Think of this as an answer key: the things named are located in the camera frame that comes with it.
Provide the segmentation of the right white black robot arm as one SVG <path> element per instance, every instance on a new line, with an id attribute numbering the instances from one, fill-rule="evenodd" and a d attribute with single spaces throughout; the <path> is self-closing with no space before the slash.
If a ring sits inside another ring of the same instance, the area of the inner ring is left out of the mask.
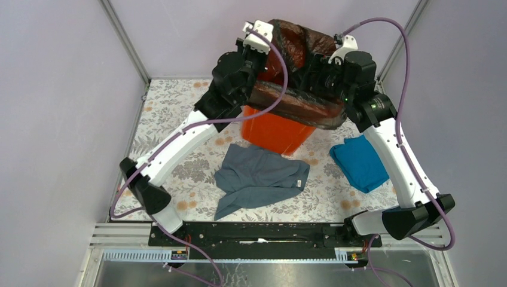
<path id="1" fill-rule="evenodd" d="M 396 108 L 388 96 L 375 90 L 376 67 L 364 51 L 335 58 L 312 53 L 305 75 L 308 91 L 344 103 L 347 117 L 372 145 L 397 191 L 396 207 L 357 213 L 345 220 L 343 238 L 351 246 L 375 233 L 405 239 L 436 224 L 456 205 L 451 194 L 440 193 L 415 159 L 396 125 Z"/>

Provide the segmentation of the orange plastic trash bin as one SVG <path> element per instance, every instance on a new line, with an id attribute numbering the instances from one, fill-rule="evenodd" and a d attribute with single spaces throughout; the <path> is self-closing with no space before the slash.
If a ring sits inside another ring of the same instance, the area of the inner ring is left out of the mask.
<path id="1" fill-rule="evenodd" d="M 253 145 L 292 155 L 316 130 L 293 120 L 267 113 L 241 123 L 241 136 Z"/>

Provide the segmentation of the black plastic trash bag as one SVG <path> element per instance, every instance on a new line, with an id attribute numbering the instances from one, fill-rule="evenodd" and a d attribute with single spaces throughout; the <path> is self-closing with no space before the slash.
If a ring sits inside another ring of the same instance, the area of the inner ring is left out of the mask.
<path id="1" fill-rule="evenodd" d="M 273 25 L 272 43 L 283 57 L 288 69 L 288 87 L 272 114 L 323 130 L 335 130 L 347 116 L 342 101 L 307 87 L 307 71 L 315 54 L 330 56 L 335 41 L 325 33 L 281 19 L 269 21 Z M 267 70 L 260 73 L 248 106 L 263 110 L 278 97 L 283 86 L 283 69 L 278 57 L 270 52 Z"/>

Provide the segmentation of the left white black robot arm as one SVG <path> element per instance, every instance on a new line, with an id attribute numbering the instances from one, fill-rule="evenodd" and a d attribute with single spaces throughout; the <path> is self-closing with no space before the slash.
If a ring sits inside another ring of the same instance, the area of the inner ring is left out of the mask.
<path id="1" fill-rule="evenodd" d="M 242 108 L 274 48 L 268 36 L 252 33 L 238 39 L 236 45 L 237 51 L 227 52 L 218 59 L 207 92 L 183 123 L 145 156 L 136 160 L 125 158 L 120 163 L 126 180 L 120 190 L 129 189 L 134 194 L 163 230 L 163 239 L 172 246 L 185 240 L 186 231 L 163 184 L 188 154 L 231 122 L 241 120 Z"/>

